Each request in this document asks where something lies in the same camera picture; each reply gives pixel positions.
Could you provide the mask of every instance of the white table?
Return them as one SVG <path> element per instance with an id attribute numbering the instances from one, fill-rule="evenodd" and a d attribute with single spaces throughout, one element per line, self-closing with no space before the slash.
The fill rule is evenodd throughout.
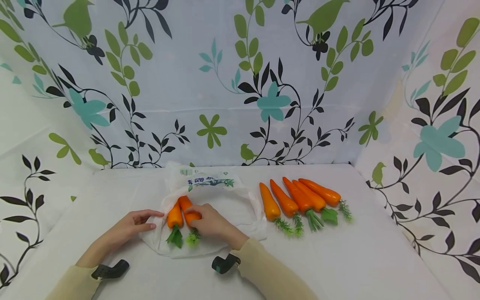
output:
<path id="1" fill-rule="evenodd" d="M 287 176 L 312 179 L 338 191 L 348 201 L 355 217 L 352 225 L 340 218 L 338 227 L 307 232 L 301 240 L 289 240 L 269 225 L 268 238 L 262 242 L 320 299 L 449 299 L 352 166 L 255 166 L 233 170 L 257 196 L 260 181 L 273 178 L 281 184 L 281 177 Z M 163 169 L 96 173 L 1 298 L 43 299 L 88 245 L 130 210 L 134 197 L 162 199 L 167 192 L 165 176 Z M 220 255 L 225 257 L 227 253 L 223 250 Z M 95 298 L 262 299 L 238 272 L 223 276 L 214 272 L 210 265 L 216 255 L 170 259 L 156 254 L 141 240 L 131 241 L 107 262 L 113 265 L 125 259 L 130 269 L 121 280 L 103 283 Z"/>

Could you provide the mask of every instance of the person's left hand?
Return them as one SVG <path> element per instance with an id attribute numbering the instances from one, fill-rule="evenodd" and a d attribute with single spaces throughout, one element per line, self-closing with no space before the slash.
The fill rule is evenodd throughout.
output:
<path id="1" fill-rule="evenodd" d="M 146 223 L 149 217 L 163 217 L 163 215 L 164 214 L 159 211 L 150 209 L 129 212 L 112 228 L 93 242 L 78 260 L 76 266 L 92 268 L 99 265 L 107 255 L 117 250 L 137 233 L 155 229 L 155 224 Z"/>

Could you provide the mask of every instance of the beige sleeve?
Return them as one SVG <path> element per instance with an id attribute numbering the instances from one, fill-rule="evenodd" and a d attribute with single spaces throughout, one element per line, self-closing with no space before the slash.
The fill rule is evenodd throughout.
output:
<path id="1" fill-rule="evenodd" d="M 231 253 L 240 258 L 240 275 L 256 285 L 267 300 L 318 300 L 297 274 L 269 254 L 258 241 L 249 239 L 240 251 Z"/>
<path id="2" fill-rule="evenodd" d="M 95 268 L 71 266 L 45 300 L 91 300 L 101 279 L 93 279 Z"/>

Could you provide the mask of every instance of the plastic bag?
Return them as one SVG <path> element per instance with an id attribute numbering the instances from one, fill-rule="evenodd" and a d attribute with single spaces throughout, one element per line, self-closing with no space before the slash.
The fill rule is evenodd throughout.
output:
<path id="1" fill-rule="evenodd" d="M 163 218 L 150 217 L 147 222 L 155 223 L 155 230 L 141 234 L 144 242 L 155 252 L 172 258 L 189 257 L 216 252 L 226 246 L 226 243 L 201 237 L 195 247 L 184 244 L 181 249 L 167 244 L 171 233 L 166 225 L 169 212 L 178 198 L 187 195 L 193 204 L 209 203 L 230 223 L 251 238 L 263 240 L 266 238 L 266 218 L 262 205 L 255 195 L 241 182 L 240 178 L 230 170 L 214 174 L 201 172 L 201 169 L 168 163 L 169 178 L 167 179 L 170 193 L 161 201 L 159 207 L 165 212 Z M 182 236 L 188 236 L 190 229 L 184 224 Z"/>

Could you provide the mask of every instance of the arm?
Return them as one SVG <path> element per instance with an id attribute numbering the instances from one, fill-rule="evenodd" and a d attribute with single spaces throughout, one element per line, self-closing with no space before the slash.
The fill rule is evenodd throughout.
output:
<path id="1" fill-rule="evenodd" d="M 129 212 L 94 241 L 76 265 L 68 268 L 46 300 L 90 300 L 102 281 L 101 278 L 93 279 L 92 273 L 111 252 L 134 235 L 155 229 L 155 224 L 146 224 L 150 216 L 162 217 L 163 213 L 153 210 Z"/>
<path id="2" fill-rule="evenodd" d="M 307 284 L 281 261 L 269 254 L 262 244 L 249 239 L 238 228 L 230 224 L 212 206 L 194 205 L 202 215 L 191 225 L 201 235 L 214 236 L 228 243 L 232 254 L 240 258 L 240 275 L 251 281 L 267 300 L 318 300 Z"/>

